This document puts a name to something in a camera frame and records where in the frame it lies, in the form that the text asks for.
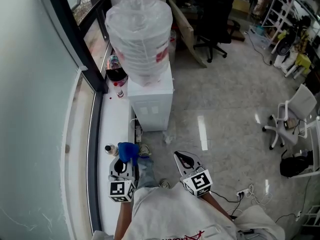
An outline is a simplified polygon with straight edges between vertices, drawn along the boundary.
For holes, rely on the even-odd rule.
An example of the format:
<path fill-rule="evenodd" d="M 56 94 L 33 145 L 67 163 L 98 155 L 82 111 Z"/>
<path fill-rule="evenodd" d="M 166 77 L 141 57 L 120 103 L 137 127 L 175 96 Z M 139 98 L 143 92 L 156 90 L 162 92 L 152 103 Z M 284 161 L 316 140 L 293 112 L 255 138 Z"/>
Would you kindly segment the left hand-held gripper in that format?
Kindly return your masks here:
<path fill-rule="evenodd" d="M 136 190 L 136 168 L 134 161 L 124 163 L 116 156 L 109 166 L 108 196 L 114 202 L 131 202 Z"/>

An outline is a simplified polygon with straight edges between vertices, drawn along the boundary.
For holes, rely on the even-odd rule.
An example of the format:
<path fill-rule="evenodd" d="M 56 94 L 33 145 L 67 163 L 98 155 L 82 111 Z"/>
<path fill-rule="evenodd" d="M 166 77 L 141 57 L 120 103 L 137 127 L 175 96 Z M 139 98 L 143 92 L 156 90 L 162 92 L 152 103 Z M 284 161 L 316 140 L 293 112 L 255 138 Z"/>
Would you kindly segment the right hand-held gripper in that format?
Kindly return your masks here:
<path fill-rule="evenodd" d="M 178 150 L 174 152 L 174 160 L 181 176 L 191 172 L 182 179 L 182 185 L 189 193 L 195 197 L 200 197 L 211 191 L 213 181 L 209 170 L 200 167 L 203 164 L 196 154 Z"/>

